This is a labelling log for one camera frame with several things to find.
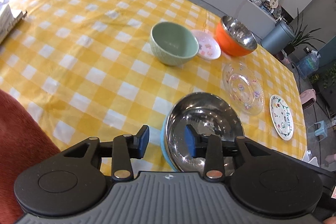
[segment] plant leaf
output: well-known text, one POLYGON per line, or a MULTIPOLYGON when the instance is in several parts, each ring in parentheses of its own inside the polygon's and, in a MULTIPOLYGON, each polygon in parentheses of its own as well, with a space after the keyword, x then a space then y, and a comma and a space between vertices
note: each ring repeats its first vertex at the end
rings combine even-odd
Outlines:
POLYGON ((305 33, 305 30, 306 30, 307 27, 308 27, 308 25, 306 25, 306 26, 303 28, 302 33, 305 33))
POLYGON ((298 31, 297 32, 297 35, 296 35, 296 38, 300 37, 301 36, 301 31, 298 31))
POLYGON ((310 35, 304 35, 301 40, 310 40, 313 39, 313 37, 311 37, 310 35))
POLYGON ((309 33, 316 32, 316 31, 321 30, 321 29, 322 29, 322 28, 317 28, 317 29, 315 29, 315 30, 311 30, 309 33))
POLYGON ((301 31, 301 28, 302 28, 302 24, 303 24, 303 12, 302 12, 302 16, 301 16, 301 25, 300 25, 300 31, 301 31))
POLYGON ((299 8, 297 8, 297 22, 296 22, 296 31, 295 31, 295 34, 296 34, 296 32, 297 32, 297 29, 298 29, 298 27, 299 27, 299 8))
POLYGON ((298 43, 297 40, 295 40, 295 41, 293 41, 293 43, 291 43, 291 45, 292 45, 293 47, 297 47, 297 46, 299 45, 299 43, 298 43))
POLYGON ((304 42, 303 44, 307 44, 310 45, 311 47, 313 47, 315 50, 317 50, 317 48, 315 48, 312 44, 310 44, 309 42, 304 42))
POLYGON ((322 41, 322 40, 320 40, 320 39, 317 39, 317 38, 313 38, 313 39, 315 39, 315 40, 317 40, 317 41, 320 41, 320 42, 322 42, 323 44, 326 44, 324 41, 322 41))
POLYGON ((308 41, 308 40, 312 40, 313 38, 305 38, 305 39, 302 39, 302 43, 304 43, 304 42, 306 42, 306 41, 308 41))
POLYGON ((303 32, 301 32, 301 31, 298 32, 298 36, 297 36, 296 39, 297 39, 298 41, 302 40, 302 35, 303 35, 303 32))

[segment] green bowl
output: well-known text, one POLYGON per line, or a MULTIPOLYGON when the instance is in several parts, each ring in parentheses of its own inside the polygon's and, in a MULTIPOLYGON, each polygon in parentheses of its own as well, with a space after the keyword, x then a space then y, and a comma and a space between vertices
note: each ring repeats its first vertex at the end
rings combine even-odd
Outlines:
POLYGON ((151 30, 149 43, 153 54, 169 66, 179 66, 188 62, 199 49, 191 31, 173 22, 155 24, 151 30))

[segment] glass plate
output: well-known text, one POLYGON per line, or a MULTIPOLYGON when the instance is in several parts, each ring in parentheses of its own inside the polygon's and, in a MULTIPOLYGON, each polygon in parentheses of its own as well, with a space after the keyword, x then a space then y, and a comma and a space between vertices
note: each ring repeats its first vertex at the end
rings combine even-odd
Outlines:
POLYGON ((230 63, 224 66, 223 84, 234 104, 243 112, 258 115, 263 110, 263 88, 254 73, 242 63, 230 63))

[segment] potted plant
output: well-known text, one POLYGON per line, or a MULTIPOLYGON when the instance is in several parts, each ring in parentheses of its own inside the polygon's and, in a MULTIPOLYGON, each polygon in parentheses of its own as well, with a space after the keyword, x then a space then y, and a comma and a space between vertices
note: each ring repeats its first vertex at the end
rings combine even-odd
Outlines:
POLYGON ((313 74, 312 76, 309 77, 309 81, 311 84, 317 83, 317 81, 320 79, 319 74, 313 74))
POLYGON ((336 85, 336 63, 324 73, 322 80, 324 81, 323 87, 325 89, 336 85))
POLYGON ((300 22, 300 18, 299 18, 299 9, 297 9, 297 27, 296 27, 296 30, 295 30, 295 38, 292 42, 290 42, 283 50, 287 53, 287 55, 291 54, 296 47, 298 47, 298 45, 302 45, 302 44, 306 44, 306 45, 309 45, 311 47, 313 47, 315 50, 317 50, 316 47, 314 47, 312 44, 310 44, 310 42, 308 42, 309 40, 318 40, 322 43, 325 44, 324 41, 320 40, 320 39, 317 39, 315 37, 313 37, 311 34, 313 32, 316 32, 318 30, 320 30, 321 28, 317 28, 317 29, 314 29, 314 30, 311 30, 310 32, 305 33, 305 30, 307 28, 308 25, 304 26, 302 28, 302 22, 303 22, 303 14, 301 16, 301 24, 300 24, 300 27, 299 27, 299 22, 300 22))

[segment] floor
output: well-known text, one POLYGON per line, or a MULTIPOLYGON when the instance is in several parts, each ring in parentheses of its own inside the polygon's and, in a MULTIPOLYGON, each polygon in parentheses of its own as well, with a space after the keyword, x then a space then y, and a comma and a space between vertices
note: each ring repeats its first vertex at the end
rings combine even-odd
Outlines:
MULTIPOLYGON (((202 0, 190 0, 191 2, 213 12, 218 16, 223 16, 223 12, 219 11, 212 5, 202 1, 202 0)), ((310 82, 306 79, 299 79, 298 72, 295 67, 292 65, 288 65, 288 68, 293 72, 295 79, 298 84, 298 89, 302 92, 307 89, 311 89, 312 86, 310 82)), ((336 170, 336 162, 330 164, 329 166, 325 165, 325 157, 327 155, 332 155, 336 153, 336 135, 332 128, 328 129, 328 137, 319 142, 319 138, 315 137, 314 131, 316 130, 316 122, 324 120, 326 123, 330 123, 330 119, 328 118, 325 104, 319 97, 317 96, 316 103, 305 109, 303 111, 304 118, 305 118, 305 125, 307 131, 307 142, 308 142, 308 150, 311 150, 313 156, 316 156, 318 159, 318 163, 321 167, 329 169, 329 170, 336 170)))
MULTIPOLYGON (((299 77, 296 67, 293 68, 290 64, 287 65, 287 68, 293 72, 300 93, 307 89, 312 89, 312 85, 308 79, 302 79, 299 77)), ((328 117, 326 105, 322 101, 320 95, 316 96, 316 102, 314 105, 303 110, 303 114, 307 132, 308 150, 311 151, 312 156, 316 156, 319 166, 330 171, 335 171, 336 162, 330 164, 329 166, 325 163, 326 156, 336 153, 336 134, 334 134, 334 130, 331 127, 331 120, 328 117), (324 121, 330 126, 328 128, 327 138, 321 141, 320 139, 322 138, 320 136, 315 136, 315 130, 317 129, 317 125, 315 125, 315 123, 319 121, 324 121)))

